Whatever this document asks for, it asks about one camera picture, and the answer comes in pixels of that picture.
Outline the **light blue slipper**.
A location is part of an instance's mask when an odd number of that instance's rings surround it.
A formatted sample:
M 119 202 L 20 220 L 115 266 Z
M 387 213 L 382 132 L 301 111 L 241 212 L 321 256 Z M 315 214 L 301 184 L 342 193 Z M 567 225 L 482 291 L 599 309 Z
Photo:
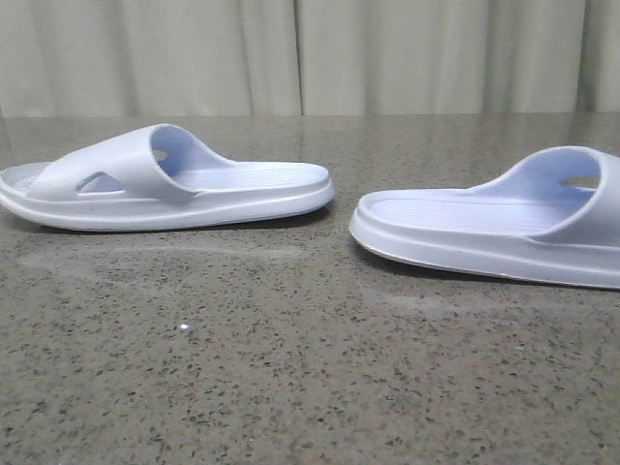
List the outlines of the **light blue slipper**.
M 362 197 L 350 231 L 398 262 L 582 287 L 619 286 L 619 159 L 552 147 L 482 185 Z
M 319 209 L 333 196 L 322 166 L 232 161 L 171 124 L 1 172 L 1 203 L 13 214 L 78 231 L 176 230 L 282 218 Z

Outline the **beige background curtain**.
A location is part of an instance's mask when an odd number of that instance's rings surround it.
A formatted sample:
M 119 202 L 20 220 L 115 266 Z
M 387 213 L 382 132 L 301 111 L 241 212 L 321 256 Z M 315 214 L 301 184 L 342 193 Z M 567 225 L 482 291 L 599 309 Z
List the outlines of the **beige background curtain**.
M 615 1 L 5 1 L 8 117 L 619 107 Z

